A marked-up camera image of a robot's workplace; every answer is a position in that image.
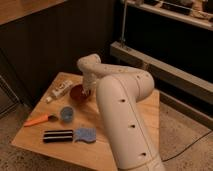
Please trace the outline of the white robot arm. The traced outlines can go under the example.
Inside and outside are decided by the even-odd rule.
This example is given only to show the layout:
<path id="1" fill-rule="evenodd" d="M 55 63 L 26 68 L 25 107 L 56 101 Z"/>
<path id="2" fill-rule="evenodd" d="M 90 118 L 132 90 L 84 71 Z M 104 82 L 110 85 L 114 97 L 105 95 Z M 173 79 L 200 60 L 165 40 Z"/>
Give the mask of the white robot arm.
<path id="1" fill-rule="evenodd" d="M 165 171 L 136 103 L 154 90 L 152 75 L 142 69 L 103 64 L 97 54 L 77 61 L 83 93 L 96 90 L 96 102 L 119 171 Z"/>

